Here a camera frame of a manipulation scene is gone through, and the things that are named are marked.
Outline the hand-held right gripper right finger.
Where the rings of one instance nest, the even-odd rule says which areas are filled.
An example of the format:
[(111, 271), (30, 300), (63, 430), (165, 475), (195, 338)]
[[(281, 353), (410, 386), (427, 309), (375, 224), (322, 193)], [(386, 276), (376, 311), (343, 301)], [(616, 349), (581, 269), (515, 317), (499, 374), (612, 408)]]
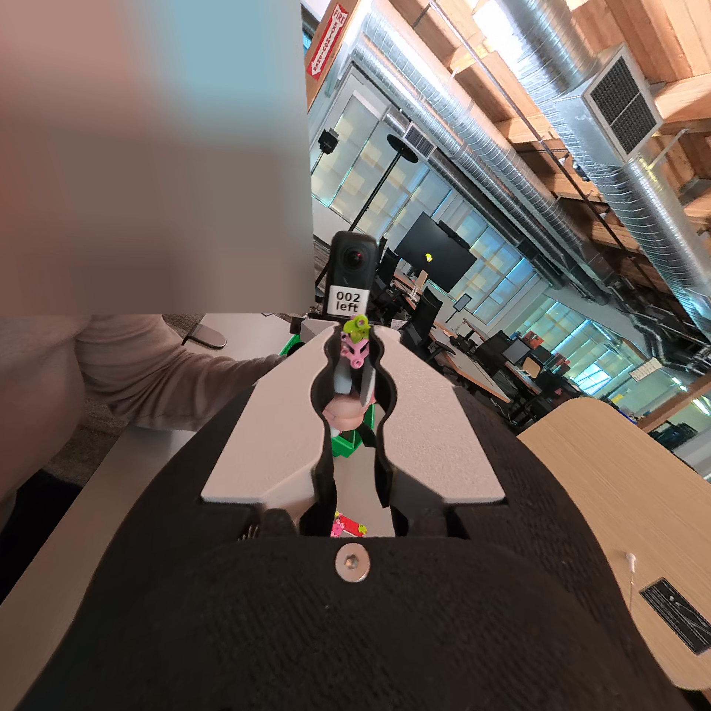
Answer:
[(427, 511), (447, 518), (461, 507), (504, 503), (457, 388), (391, 328), (371, 328), (370, 361), (372, 399), (384, 412), (375, 431), (375, 486), (395, 536)]

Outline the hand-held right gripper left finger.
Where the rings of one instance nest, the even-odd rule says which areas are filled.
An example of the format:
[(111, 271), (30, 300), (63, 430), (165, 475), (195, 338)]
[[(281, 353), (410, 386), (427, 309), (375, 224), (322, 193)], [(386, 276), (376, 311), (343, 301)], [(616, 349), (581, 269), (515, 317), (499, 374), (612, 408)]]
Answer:
[(329, 536), (336, 510), (331, 428), (341, 325), (317, 324), (296, 353), (262, 377), (200, 497), (286, 511), (304, 535)]

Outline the person's left forearm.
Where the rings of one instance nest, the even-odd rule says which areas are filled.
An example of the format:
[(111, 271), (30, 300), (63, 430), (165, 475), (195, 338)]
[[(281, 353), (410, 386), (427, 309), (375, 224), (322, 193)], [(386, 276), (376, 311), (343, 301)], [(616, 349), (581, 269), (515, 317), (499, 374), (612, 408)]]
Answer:
[(153, 430), (199, 430), (285, 359), (192, 353), (161, 315), (92, 316), (75, 351), (89, 398)]

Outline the person's left hand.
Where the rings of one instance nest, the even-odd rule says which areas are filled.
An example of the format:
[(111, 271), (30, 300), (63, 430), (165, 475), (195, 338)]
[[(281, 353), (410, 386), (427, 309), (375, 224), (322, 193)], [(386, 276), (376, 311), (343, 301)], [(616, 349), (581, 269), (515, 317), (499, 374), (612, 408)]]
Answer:
[(374, 403), (375, 395), (371, 396), (368, 404), (361, 404), (358, 394), (335, 394), (324, 408), (323, 416), (335, 431), (356, 430), (361, 425), (366, 410)]

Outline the green plastic bin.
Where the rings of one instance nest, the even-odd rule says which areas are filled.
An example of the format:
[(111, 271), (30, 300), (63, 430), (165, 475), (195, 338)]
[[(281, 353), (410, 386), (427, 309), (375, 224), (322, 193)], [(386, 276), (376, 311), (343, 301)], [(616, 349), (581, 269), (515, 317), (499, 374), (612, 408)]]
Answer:
[(363, 444), (375, 446), (375, 403), (363, 416), (363, 421), (355, 430), (341, 431), (331, 439), (333, 457), (349, 458)]

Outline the black office chair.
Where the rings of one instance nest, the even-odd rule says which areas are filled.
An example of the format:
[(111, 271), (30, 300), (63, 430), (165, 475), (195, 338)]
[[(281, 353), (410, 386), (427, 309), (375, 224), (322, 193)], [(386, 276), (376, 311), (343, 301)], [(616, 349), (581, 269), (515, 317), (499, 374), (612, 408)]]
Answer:
[(412, 317), (400, 329), (400, 343), (420, 358), (429, 350), (431, 329), (442, 305), (435, 293), (425, 288)]

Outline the grey metal stand base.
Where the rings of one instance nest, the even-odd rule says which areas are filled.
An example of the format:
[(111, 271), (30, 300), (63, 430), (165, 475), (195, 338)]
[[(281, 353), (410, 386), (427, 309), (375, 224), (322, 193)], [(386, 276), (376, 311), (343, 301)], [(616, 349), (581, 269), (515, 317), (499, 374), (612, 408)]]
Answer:
[(227, 339), (222, 333), (201, 323), (191, 328), (183, 338), (182, 344), (186, 345), (189, 342), (214, 351), (222, 350), (227, 345)]

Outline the black floor lamp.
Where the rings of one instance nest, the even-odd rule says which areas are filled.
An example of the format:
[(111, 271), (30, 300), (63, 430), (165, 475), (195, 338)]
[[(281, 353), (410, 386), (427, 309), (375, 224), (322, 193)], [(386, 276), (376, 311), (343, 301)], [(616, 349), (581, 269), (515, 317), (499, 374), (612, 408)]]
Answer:
[(402, 138), (396, 136), (395, 134), (388, 134), (387, 135), (387, 143), (389, 144), (390, 148), (393, 149), (393, 151), (395, 152), (395, 155), (394, 155), (393, 159), (391, 160), (391, 162), (388, 164), (382, 177), (379, 179), (379, 181), (376, 183), (375, 187), (369, 194), (369, 197), (366, 199), (363, 207), (359, 210), (355, 219), (351, 222), (351, 225), (348, 228), (349, 232), (353, 232), (356, 230), (361, 219), (363, 218), (363, 216), (366, 214), (366, 212), (370, 208), (372, 202), (375, 200), (376, 196), (378, 195), (381, 188), (386, 183), (391, 172), (396, 167), (396, 165), (400, 161), (400, 159), (404, 158), (404, 160), (410, 164), (416, 164), (419, 161), (418, 155), (413, 150), (413, 148), (409, 144), (407, 144), (405, 141), (403, 141)]

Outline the small metal vent grille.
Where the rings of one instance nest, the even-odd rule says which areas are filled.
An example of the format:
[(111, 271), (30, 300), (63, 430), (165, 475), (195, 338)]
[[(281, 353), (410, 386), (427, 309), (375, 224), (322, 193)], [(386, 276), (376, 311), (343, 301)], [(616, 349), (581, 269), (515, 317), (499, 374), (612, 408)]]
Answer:
[(403, 141), (422, 159), (430, 160), (436, 146), (420, 129), (412, 122), (409, 123), (403, 135)]

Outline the large black wall screen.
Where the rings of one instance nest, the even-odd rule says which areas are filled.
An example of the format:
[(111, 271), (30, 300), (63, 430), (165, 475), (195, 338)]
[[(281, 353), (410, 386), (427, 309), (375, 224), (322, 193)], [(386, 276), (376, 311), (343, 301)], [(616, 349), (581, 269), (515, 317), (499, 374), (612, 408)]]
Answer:
[(444, 292), (451, 292), (476, 263), (470, 246), (446, 223), (422, 212), (394, 249), (394, 253)]

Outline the silver ventilation duct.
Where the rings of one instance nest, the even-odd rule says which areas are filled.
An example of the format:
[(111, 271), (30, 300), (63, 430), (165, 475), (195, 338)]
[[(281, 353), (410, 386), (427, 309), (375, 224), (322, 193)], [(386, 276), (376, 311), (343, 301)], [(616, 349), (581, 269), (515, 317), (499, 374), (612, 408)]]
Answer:
[(648, 152), (606, 164), (563, 116), (563, 96), (600, 71), (565, 1), (496, 1), (491, 44), (543, 113), (604, 201), (706, 337), (710, 337), (710, 254)]
[(589, 300), (611, 300), (619, 280), (599, 250), (391, 3), (361, 1), (344, 43), (365, 75), (542, 256)]

